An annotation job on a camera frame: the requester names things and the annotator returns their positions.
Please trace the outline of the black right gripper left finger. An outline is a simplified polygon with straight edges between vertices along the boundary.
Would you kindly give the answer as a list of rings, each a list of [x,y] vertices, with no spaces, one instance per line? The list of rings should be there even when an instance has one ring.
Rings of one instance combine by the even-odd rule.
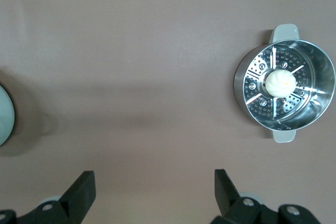
[[[96,198],[93,171],[84,171],[58,200],[33,211],[33,223],[82,223]]]

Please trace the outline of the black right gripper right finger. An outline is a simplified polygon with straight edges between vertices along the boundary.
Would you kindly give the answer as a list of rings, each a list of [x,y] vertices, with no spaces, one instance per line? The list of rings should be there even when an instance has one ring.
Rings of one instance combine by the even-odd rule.
[[[242,197],[224,169],[214,173],[215,199],[220,215],[212,223],[264,223],[261,204]]]

